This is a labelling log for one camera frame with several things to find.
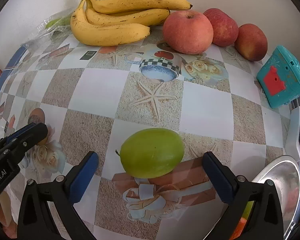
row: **banana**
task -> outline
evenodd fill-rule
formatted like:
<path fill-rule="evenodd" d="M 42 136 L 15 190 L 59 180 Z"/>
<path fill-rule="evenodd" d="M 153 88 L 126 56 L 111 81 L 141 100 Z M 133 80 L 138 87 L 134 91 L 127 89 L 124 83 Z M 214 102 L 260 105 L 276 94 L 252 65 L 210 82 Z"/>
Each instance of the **banana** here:
<path fill-rule="evenodd" d="M 166 9 L 150 9 L 125 16 L 109 16 L 96 12 L 90 0 L 86 1 L 86 16 L 89 23 L 94 25 L 117 25 L 125 23 L 140 23 L 145 26 L 157 25 L 164 22 L 170 11 Z"/>
<path fill-rule="evenodd" d="M 192 5 L 187 0 L 90 0 L 93 8 L 104 14 L 134 10 L 168 9 L 187 10 Z"/>
<path fill-rule="evenodd" d="M 129 14 L 133 14 L 133 13 L 137 13 L 137 12 L 142 12 L 143 10 L 135 10 L 135 11 L 129 11 L 129 12 L 121 12 L 121 13 L 110 13 L 108 15 L 110 16 L 125 16 L 125 15 L 129 15 Z"/>
<path fill-rule="evenodd" d="M 90 46 L 116 46 L 142 40 L 150 35 L 150 28 L 138 23 L 97 26 L 87 21 L 81 0 L 71 16 L 70 26 L 78 41 Z"/>

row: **apple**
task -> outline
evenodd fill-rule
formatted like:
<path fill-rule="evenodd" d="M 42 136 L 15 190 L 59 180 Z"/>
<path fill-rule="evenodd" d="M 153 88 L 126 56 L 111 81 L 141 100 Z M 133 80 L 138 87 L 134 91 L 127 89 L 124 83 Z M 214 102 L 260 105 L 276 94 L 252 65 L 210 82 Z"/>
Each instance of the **apple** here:
<path fill-rule="evenodd" d="M 184 145 L 179 134 L 164 128 L 150 128 L 134 133 L 121 146 L 124 170 L 141 179 L 169 173 L 181 162 Z"/>
<path fill-rule="evenodd" d="M 238 37 L 238 25 L 234 19 L 218 8 L 210 8 L 203 13 L 211 22 L 213 28 L 212 43 L 227 47 Z"/>
<path fill-rule="evenodd" d="M 212 43 L 213 28 L 202 13 L 187 10 L 170 14 L 163 24 L 163 38 L 176 51 L 204 52 Z"/>
<path fill-rule="evenodd" d="M 247 60 L 259 61 L 268 51 L 268 40 L 258 26 L 247 23 L 239 27 L 238 38 L 234 46 Z"/>
<path fill-rule="evenodd" d="M 156 57 L 163 57 L 165 59 L 171 60 L 174 58 L 173 54 L 164 50 L 159 50 L 154 54 Z"/>

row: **checkered band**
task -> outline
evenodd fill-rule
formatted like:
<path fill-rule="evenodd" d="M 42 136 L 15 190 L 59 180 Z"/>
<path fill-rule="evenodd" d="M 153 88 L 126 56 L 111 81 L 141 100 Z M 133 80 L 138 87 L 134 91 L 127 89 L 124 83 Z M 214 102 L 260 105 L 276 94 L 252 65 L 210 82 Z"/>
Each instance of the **checkered band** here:
<path fill-rule="evenodd" d="M 174 66 L 173 63 L 168 60 L 163 60 L 163 59 L 154 60 L 153 58 L 150 58 L 148 60 L 144 59 L 141 62 L 139 68 L 141 68 L 142 66 L 148 66 L 148 65 L 164 66 L 166 68 L 172 69 L 177 74 L 181 74 L 181 67 Z"/>

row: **red apple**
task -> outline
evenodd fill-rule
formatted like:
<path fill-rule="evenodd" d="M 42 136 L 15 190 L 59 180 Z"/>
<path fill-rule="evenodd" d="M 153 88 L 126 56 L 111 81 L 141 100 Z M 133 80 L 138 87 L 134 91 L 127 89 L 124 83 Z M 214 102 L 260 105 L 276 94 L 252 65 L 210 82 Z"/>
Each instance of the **red apple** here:
<path fill-rule="evenodd" d="M 211 45 L 213 28 L 202 13 L 192 10 L 176 11 L 163 24 L 163 38 L 181 53 L 199 54 Z"/>
<path fill-rule="evenodd" d="M 173 54 L 164 50 L 159 50 L 154 55 L 156 57 L 163 57 L 165 59 L 173 59 Z"/>
<path fill-rule="evenodd" d="M 213 27 L 212 42 L 220 47 L 230 46 L 238 37 L 238 25 L 218 8 L 210 8 L 203 13 Z"/>
<path fill-rule="evenodd" d="M 268 51 L 268 40 L 258 26 L 247 23 L 239 27 L 238 38 L 234 46 L 247 60 L 259 61 Z"/>

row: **ribbon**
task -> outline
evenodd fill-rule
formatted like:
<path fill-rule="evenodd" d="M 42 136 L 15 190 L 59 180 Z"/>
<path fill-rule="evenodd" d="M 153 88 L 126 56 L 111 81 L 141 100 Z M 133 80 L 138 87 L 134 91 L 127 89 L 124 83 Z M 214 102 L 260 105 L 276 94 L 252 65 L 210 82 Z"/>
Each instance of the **ribbon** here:
<path fill-rule="evenodd" d="M 149 224 L 155 224 L 158 219 L 169 218 L 175 210 L 184 207 L 180 204 L 183 196 L 197 194 L 212 188 L 210 181 L 179 189 L 173 184 L 167 184 L 155 190 L 155 185 L 147 179 L 135 178 L 138 188 L 127 189 L 123 199 L 129 213 L 130 220 L 140 220 Z"/>

